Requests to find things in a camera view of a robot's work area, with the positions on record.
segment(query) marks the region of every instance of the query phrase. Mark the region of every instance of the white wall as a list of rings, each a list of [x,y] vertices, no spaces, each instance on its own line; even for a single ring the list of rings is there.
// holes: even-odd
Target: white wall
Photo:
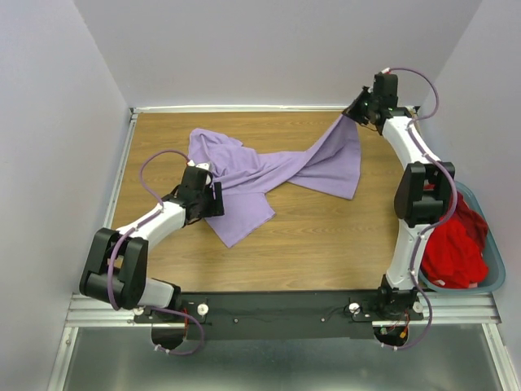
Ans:
[[[436,77],[480,0],[75,0],[132,107],[348,104],[387,66]],[[404,103],[427,88],[401,83]]]
[[[521,374],[521,2],[484,0],[436,80],[441,106],[422,128],[476,194],[506,264],[494,296],[500,326]],[[432,97],[425,110],[432,105]]]
[[[70,0],[0,2],[0,389],[46,389],[128,105]]]

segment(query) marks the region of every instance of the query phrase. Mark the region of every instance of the wooden table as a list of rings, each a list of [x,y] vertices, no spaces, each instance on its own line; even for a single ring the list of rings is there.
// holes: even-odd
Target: wooden table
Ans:
[[[140,114],[117,201],[113,227],[126,225],[155,205],[138,170],[154,152],[187,152],[197,127],[222,132],[258,152],[303,151],[326,131],[336,112],[228,112]],[[394,151],[377,133],[360,128],[361,180],[354,200],[290,183],[268,193],[277,213],[233,248],[206,222],[175,232],[148,257],[148,276],[184,291],[376,288],[388,268],[398,221],[393,197],[401,179]],[[180,180],[185,162],[166,154],[144,178],[160,195]]]

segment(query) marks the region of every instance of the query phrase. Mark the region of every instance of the purple cloth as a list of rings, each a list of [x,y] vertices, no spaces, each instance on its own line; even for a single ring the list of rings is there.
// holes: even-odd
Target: purple cloth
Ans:
[[[278,185],[291,182],[350,200],[360,178],[357,126],[345,116],[304,152],[259,154],[236,138],[195,129],[188,156],[196,164],[211,162],[214,180],[222,183],[225,215],[207,222],[227,247],[275,215],[265,193]]]

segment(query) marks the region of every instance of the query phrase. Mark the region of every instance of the plastic bin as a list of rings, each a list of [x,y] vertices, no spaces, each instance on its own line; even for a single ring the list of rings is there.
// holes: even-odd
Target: plastic bin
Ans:
[[[475,210],[481,215],[481,217],[485,218],[481,208],[479,207],[478,200],[475,198],[472,191],[460,182],[456,182],[456,185],[458,191],[463,194],[463,199],[471,209]],[[499,250],[497,250],[496,242],[494,241],[494,237],[490,230],[488,230],[487,242],[485,244],[485,250],[483,251],[483,259],[488,266],[488,275],[482,283],[478,284],[477,288],[442,288],[431,283],[422,271],[420,271],[419,278],[429,289],[436,292],[447,293],[449,295],[471,295],[476,293],[493,292],[505,282],[505,265],[503,264],[503,260],[501,259]]]

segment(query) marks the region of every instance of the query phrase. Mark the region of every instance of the purple cable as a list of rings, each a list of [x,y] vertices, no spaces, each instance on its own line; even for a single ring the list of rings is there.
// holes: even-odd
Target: purple cable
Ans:
[[[145,160],[145,162],[141,166],[141,169],[139,170],[139,182],[141,183],[141,185],[144,187],[144,189],[146,191],[148,191],[150,194],[152,194],[152,196],[157,200],[157,203],[159,205],[161,205],[161,207],[163,207],[163,205],[164,205],[163,200],[161,199],[161,197],[155,191],[153,191],[145,183],[145,180],[143,179],[143,171],[144,171],[145,167],[147,167],[148,163],[150,163],[152,160],[154,160],[157,156],[163,155],[164,153],[169,153],[169,152],[177,153],[178,155],[181,155],[182,157],[184,157],[187,162],[190,161],[190,159],[188,159],[188,156],[186,154],[184,154],[181,151],[178,151],[177,149],[165,149],[163,151],[159,151],[159,152],[155,153],[154,155],[150,156],[147,160]],[[157,211],[155,211],[155,213],[153,213],[149,217],[144,218],[143,220],[141,220],[136,225],[135,228],[132,227],[128,231],[126,231],[117,240],[116,245],[114,246],[114,249],[112,250],[111,257],[110,257],[110,260],[108,262],[108,270],[107,270],[107,294],[108,294],[108,301],[111,303],[112,308],[114,310],[116,310],[116,311],[118,311],[120,309],[120,307],[117,305],[116,298],[114,296],[114,286],[112,284],[112,276],[114,275],[114,263],[116,262],[116,259],[117,259],[117,253],[120,251],[120,247],[123,244],[123,242],[125,242],[125,240],[130,235],[132,235],[136,231],[136,229],[139,229],[142,226],[144,226],[145,224],[147,224],[148,222],[151,222],[152,220],[154,220],[160,214],[161,214],[161,209],[158,209]],[[163,348],[162,346],[157,345],[156,348],[158,350],[161,350],[161,351],[164,351],[164,352],[167,352],[169,354],[176,355],[176,356],[187,356],[189,354],[195,353],[197,350],[199,350],[201,347],[203,347],[203,345],[204,345],[204,329],[203,329],[203,326],[201,326],[201,323],[199,323],[197,321],[197,319],[195,319],[193,316],[191,316],[189,314],[185,314],[184,312],[180,312],[180,311],[168,310],[168,309],[159,308],[159,307],[151,307],[151,308],[154,311],[164,312],[166,314],[173,314],[173,315],[176,315],[176,316],[182,316],[183,318],[189,319],[193,323],[195,323],[195,325],[199,328],[199,330],[201,332],[199,343],[192,350],[188,350],[186,352],[176,352],[174,350],[167,350],[167,349]]]
[[[422,121],[422,120],[426,120],[428,118],[431,118],[438,111],[438,108],[440,107],[440,96],[438,95],[438,90],[436,89],[434,84],[429,80],[429,78],[426,75],[424,75],[423,73],[417,71],[416,69],[404,68],[404,67],[389,68],[389,72],[393,72],[393,71],[407,71],[407,72],[415,73],[415,74],[419,75],[420,77],[422,77],[423,79],[425,79],[425,81],[427,81],[427,83],[429,83],[429,86],[432,88],[432,92],[434,93],[434,97],[435,97],[435,101],[436,101],[434,109],[432,110],[431,113],[427,114],[426,116],[420,116],[418,118],[413,118],[409,122],[409,124],[407,125],[407,133],[409,134],[409,136],[413,140],[414,145],[416,145],[416,147],[423,154],[423,156],[427,160],[429,160],[433,165],[435,165],[441,171],[441,173],[447,178],[447,180],[449,181],[450,190],[451,190],[451,193],[452,193],[452,202],[451,202],[449,211],[444,215],[444,217],[441,220],[439,220],[438,222],[435,222],[434,224],[431,224],[430,226],[427,226],[425,229],[423,229],[419,233],[418,238],[416,239],[416,242],[414,243],[413,253],[411,255],[410,263],[409,263],[409,274],[410,274],[411,280],[413,281],[414,287],[416,289],[418,289],[418,291],[421,293],[421,295],[425,299],[425,302],[427,303],[427,307],[429,309],[429,319],[427,320],[427,325],[423,329],[422,333],[418,336],[418,338],[416,338],[411,343],[408,343],[408,344],[403,345],[403,346],[390,346],[390,345],[386,345],[386,346],[388,346],[388,347],[390,347],[392,349],[395,349],[395,350],[406,350],[406,349],[413,348],[418,343],[420,343],[423,340],[423,338],[425,338],[425,336],[427,335],[427,333],[429,332],[429,330],[431,328],[431,325],[432,325],[432,314],[433,314],[432,303],[429,300],[429,297],[427,296],[425,291],[423,291],[422,287],[420,286],[420,284],[416,280],[417,276],[414,273],[414,260],[416,259],[416,255],[418,254],[418,250],[419,250],[420,244],[422,242],[422,236],[425,235],[428,231],[433,230],[436,227],[445,224],[453,216],[454,211],[456,210],[456,205],[458,203],[458,189],[456,188],[456,183],[454,182],[452,176],[449,174],[449,171],[447,171],[447,169],[438,160],[434,159],[431,155],[429,155],[429,153],[425,150],[425,148],[423,148],[422,144],[419,142],[419,140],[414,135],[413,125],[416,122],[418,122],[418,121]]]

